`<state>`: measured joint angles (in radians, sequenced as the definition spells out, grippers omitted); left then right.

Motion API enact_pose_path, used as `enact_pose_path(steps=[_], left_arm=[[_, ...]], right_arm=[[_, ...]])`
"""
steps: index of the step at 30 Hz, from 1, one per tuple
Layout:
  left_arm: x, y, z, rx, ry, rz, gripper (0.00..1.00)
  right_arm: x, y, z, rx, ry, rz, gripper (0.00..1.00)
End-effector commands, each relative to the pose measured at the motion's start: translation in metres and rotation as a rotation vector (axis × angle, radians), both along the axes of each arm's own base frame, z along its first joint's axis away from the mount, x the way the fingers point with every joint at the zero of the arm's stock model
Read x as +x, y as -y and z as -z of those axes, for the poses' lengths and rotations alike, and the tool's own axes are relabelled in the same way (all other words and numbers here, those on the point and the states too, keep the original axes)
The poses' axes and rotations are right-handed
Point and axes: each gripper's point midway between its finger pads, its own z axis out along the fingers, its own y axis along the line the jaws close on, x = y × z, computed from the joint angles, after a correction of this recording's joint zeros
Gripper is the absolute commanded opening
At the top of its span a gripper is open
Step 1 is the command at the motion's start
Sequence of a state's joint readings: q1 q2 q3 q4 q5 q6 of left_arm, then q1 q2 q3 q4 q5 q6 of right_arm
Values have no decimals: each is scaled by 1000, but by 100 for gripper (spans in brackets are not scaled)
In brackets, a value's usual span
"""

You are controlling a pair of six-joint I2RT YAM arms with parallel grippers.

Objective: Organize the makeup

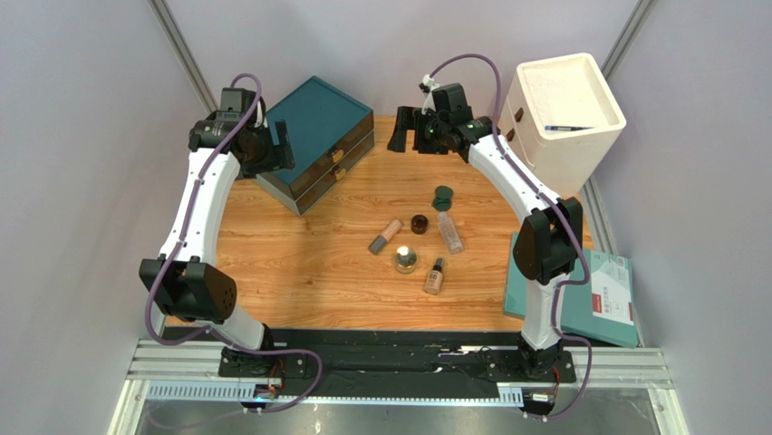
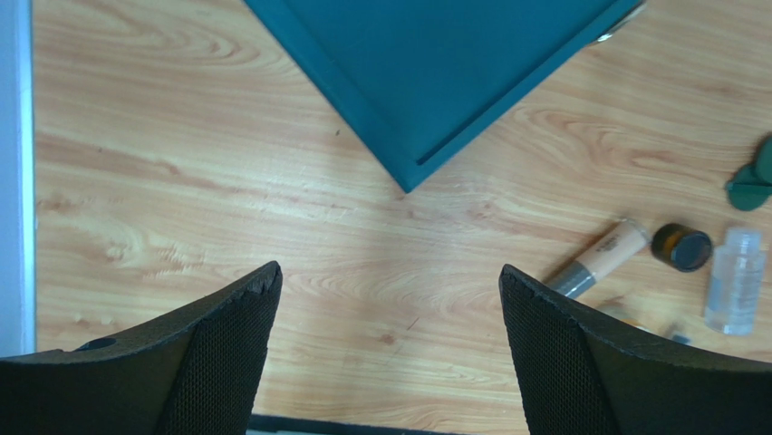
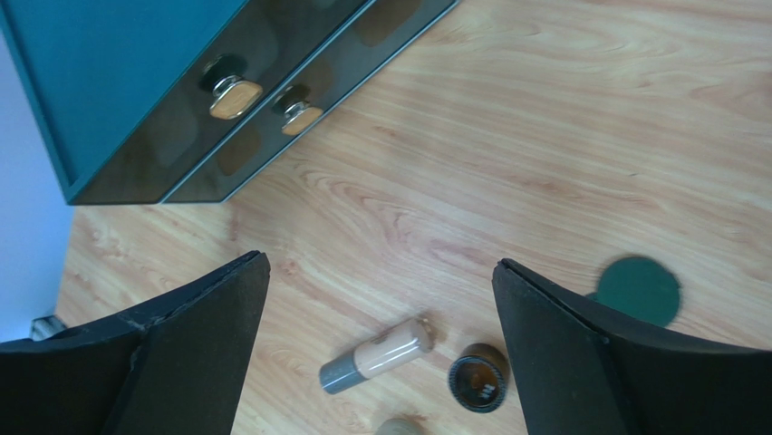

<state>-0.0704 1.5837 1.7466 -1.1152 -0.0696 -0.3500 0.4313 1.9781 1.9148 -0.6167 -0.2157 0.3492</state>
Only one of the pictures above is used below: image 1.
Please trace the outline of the dark green powder puff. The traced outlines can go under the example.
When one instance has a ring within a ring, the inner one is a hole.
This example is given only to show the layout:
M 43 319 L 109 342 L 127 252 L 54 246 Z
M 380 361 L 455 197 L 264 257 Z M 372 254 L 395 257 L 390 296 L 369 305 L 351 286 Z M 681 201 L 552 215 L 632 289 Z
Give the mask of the dark green powder puff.
M 452 201 L 449 198 L 434 198 L 432 206 L 437 211 L 448 211 L 452 208 Z
M 453 189 L 448 186 L 438 186 L 435 188 L 435 199 L 437 201 L 450 201 L 453 195 Z

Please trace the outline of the dark brown round jar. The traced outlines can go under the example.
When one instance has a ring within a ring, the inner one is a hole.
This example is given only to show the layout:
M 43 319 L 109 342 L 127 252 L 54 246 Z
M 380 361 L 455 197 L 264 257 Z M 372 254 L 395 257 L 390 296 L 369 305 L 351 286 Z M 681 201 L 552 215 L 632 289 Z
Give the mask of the dark brown round jar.
M 414 234 L 423 235 L 428 231 L 429 219 L 421 214 L 415 215 L 411 218 L 410 229 Z

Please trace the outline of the clear plastic bottle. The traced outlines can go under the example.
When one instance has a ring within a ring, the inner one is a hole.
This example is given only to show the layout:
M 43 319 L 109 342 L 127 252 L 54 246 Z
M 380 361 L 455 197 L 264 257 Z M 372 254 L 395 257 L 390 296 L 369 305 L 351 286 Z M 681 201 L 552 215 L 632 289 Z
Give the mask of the clear plastic bottle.
M 460 239 L 458 230 L 446 211 L 440 211 L 438 213 L 438 227 L 450 254 L 455 255 L 464 250 L 463 243 Z

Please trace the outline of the beige tube grey cap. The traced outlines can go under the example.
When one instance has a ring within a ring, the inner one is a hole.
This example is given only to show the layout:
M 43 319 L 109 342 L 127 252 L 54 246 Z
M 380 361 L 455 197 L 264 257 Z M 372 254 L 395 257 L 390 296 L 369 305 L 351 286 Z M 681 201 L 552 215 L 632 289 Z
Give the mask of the beige tube grey cap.
M 394 236 L 401 230 L 402 223 L 398 218 L 394 218 L 369 244 L 368 250 L 378 255 L 394 238 Z

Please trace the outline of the gold lid glass jar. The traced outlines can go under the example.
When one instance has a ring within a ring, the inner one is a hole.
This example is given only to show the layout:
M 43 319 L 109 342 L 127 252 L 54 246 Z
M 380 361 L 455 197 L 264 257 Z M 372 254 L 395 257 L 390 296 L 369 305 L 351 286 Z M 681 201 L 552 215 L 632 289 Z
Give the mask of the gold lid glass jar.
M 395 269 L 402 274 L 410 274 L 418 263 L 418 255 L 409 246 L 400 246 L 393 257 Z

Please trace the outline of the beige foundation pump bottle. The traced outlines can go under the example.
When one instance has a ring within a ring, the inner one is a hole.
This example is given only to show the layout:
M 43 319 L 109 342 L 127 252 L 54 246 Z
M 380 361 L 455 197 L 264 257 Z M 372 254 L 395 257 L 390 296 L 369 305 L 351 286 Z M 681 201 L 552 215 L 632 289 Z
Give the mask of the beige foundation pump bottle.
M 441 292 L 443 282 L 443 267 L 445 260 L 438 257 L 429 270 L 423 285 L 423 291 L 429 295 L 438 295 Z

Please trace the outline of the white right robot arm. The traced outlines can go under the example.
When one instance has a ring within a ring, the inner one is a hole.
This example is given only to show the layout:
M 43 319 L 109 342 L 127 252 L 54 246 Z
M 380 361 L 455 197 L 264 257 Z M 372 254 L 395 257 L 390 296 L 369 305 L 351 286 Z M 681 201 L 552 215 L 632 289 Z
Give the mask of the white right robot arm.
M 581 243 L 581 203 L 560 198 L 542 183 L 505 145 L 495 123 L 486 116 L 473 117 L 469 108 L 434 111 L 400 106 L 389 150 L 405 151 L 409 132 L 419 153 L 457 153 L 516 213 L 521 228 L 512 256 L 527 281 L 521 336 L 534 351 L 558 345 L 565 338 L 560 324 L 562 290 L 571 284 L 576 265 L 588 267 Z

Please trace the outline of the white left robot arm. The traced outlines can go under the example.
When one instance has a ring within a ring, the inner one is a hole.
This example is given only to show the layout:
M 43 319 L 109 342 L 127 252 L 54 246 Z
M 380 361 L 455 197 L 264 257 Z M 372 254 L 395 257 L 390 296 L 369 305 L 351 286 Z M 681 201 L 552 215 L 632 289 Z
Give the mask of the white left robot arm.
M 294 166 L 286 124 L 276 121 L 270 128 L 264 117 L 224 122 L 210 116 L 195 125 L 190 148 L 188 177 L 172 229 L 159 254 L 140 263 L 140 280 L 149 292 L 146 330 L 158 343 L 180 343 L 157 332 L 152 313 L 159 310 L 194 323 L 189 339 L 207 333 L 242 352 L 271 354 L 275 349 L 269 327 L 239 306 L 236 281 L 217 269 L 216 250 L 234 181 Z

